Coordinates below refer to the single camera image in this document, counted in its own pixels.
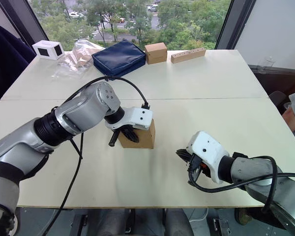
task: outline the white box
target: white box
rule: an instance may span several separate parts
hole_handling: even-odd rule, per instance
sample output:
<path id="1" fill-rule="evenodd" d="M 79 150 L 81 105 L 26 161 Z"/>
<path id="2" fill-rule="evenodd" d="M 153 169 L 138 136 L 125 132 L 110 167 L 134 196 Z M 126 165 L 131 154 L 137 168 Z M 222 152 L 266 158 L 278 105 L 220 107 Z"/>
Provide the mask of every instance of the white box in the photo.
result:
<path id="1" fill-rule="evenodd" d="M 57 60 L 64 55 L 61 43 L 41 40 L 32 45 L 40 58 Z"/>

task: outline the wall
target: wall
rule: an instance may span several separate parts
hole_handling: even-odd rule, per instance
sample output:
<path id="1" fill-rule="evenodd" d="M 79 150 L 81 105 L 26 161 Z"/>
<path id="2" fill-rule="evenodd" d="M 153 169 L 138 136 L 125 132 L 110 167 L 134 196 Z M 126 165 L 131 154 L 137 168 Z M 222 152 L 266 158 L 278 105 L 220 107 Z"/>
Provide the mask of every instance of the wall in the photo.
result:
<path id="1" fill-rule="evenodd" d="M 235 49 L 250 65 L 272 56 L 295 69 L 295 0 L 257 0 Z"/>
<path id="2" fill-rule="evenodd" d="M 0 26 L 5 28 L 7 31 L 9 31 L 11 34 L 16 36 L 17 38 L 20 38 L 19 34 L 16 32 L 10 21 L 5 16 L 4 12 L 0 8 Z"/>

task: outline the navy blue bag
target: navy blue bag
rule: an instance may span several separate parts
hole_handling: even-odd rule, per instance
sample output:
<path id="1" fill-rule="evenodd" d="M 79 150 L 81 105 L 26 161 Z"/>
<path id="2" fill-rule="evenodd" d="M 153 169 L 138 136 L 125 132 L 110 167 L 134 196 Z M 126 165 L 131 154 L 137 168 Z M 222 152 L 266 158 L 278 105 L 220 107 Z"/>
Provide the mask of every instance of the navy blue bag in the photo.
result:
<path id="1" fill-rule="evenodd" d="M 145 65 L 146 54 L 133 43 L 123 40 L 92 55 L 94 66 L 104 75 L 123 76 Z"/>

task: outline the window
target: window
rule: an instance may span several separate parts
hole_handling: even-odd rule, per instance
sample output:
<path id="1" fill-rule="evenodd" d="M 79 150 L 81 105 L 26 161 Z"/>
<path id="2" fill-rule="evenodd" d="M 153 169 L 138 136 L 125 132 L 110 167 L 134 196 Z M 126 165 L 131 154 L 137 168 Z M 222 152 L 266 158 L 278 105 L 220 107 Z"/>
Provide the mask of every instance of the window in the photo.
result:
<path id="1" fill-rule="evenodd" d="M 102 46 L 127 39 L 140 48 L 214 49 L 231 0 L 28 0 L 49 40 L 70 51 L 87 38 Z"/>

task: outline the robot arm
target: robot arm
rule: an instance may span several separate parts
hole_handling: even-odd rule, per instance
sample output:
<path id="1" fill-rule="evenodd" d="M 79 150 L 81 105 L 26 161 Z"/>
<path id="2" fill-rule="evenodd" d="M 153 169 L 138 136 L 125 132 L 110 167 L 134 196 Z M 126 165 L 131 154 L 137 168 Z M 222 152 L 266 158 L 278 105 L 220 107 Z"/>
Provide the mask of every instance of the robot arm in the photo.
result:
<path id="1" fill-rule="evenodd" d="M 62 142 L 96 126 L 102 119 L 114 132 L 119 134 L 122 131 L 135 136 L 131 133 L 133 128 L 149 128 L 152 111 L 135 107 L 123 109 L 112 87 L 106 82 L 99 82 L 0 140 L 1 230 L 10 230 L 8 221 L 16 209 L 19 182 L 34 176 L 44 166 L 48 155 Z"/>
<path id="2" fill-rule="evenodd" d="M 178 150 L 177 154 L 189 162 L 188 171 L 191 173 L 193 183 L 198 179 L 201 171 L 211 179 L 221 184 L 240 183 L 255 177 L 272 174 L 272 164 L 261 157 L 248 158 L 241 153 L 234 153 L 230 157 L 220 143 L 204 131 L 197 132 L 190 140 L 185 151 Z M 271 187 L 272 179 L 263 179 L 246 184 L 241 187 L 254 199 L 265 203 Z M 214 189 L 200 190 L 214 192 Z M 288 177 L 278 178 L 276 191 L 270 209 L 282 225 L 295 235 L 295 181 Z"/>

